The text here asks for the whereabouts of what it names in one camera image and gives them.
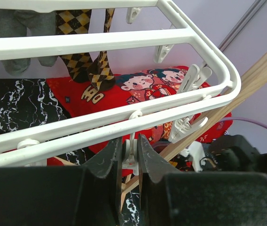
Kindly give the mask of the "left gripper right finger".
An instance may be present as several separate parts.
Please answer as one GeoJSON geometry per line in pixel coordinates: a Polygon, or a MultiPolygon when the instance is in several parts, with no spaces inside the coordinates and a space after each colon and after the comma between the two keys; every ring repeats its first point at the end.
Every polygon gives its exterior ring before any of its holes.
{"type": "Polygon", "coordinates": [[[147,226],[181,226],[182,174],[138,136],[140,206],[147,226]]]}

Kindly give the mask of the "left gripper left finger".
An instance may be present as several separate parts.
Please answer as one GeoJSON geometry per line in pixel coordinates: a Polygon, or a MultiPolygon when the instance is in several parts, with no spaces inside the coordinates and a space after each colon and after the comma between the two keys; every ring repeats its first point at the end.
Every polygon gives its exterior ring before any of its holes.
{"type": "Polygon", "coordinates": [[[122,138],[108,144],[84,165],[83,226],[117,226],[120,220],[122,138]]]}

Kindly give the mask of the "white hanger clip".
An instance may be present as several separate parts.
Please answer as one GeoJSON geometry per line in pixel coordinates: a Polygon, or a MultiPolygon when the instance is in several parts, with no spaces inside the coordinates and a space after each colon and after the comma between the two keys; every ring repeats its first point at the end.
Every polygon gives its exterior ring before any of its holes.
{"type": "Polygon", "coordinates": [[[122,169],[132,170],[135,176],[139,175],[138,139],[135,138],[135,133],[130,134],[129,139],[123,143],[122,169]]]}

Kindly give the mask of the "white plastic clip hanger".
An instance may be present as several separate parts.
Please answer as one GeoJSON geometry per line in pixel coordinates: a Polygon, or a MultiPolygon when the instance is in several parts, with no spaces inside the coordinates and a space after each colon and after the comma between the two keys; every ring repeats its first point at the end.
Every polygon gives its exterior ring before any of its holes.
{"type": "Polygon", "coordinates": [[[23,167],[84,147],[98,152],[106,141],[145,132],[149,142],[186,136],[172,129],[175,120],[228,105],[240,92],[241,79],[228,58],[171,0],[0,0],[0,9],[30,9],[50,13],[58,9],[156,7],[171,29],[0,38],[0,60],[71,55],[143,47],[189,44],[205,67],[171,66],[116,75],[114,87],[98,91],[88,82],[52,78],[36,85],[38,108],[46,111],[46,88],[70,119],[21,129],[12,114],[21,111],[24,81],[7,91],[0,108],[0,167],[23,167]]]}

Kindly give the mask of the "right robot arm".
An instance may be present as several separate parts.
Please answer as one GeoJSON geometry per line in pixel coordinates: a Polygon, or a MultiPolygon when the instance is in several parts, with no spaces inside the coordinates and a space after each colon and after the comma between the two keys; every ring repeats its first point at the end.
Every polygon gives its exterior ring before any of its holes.
{"type": "Polygon", "coordinates": [[[208,149],[222,171],[263,172],[267,174],[267,153],[260,154],[241,135],[223,135],[208,149]]]}

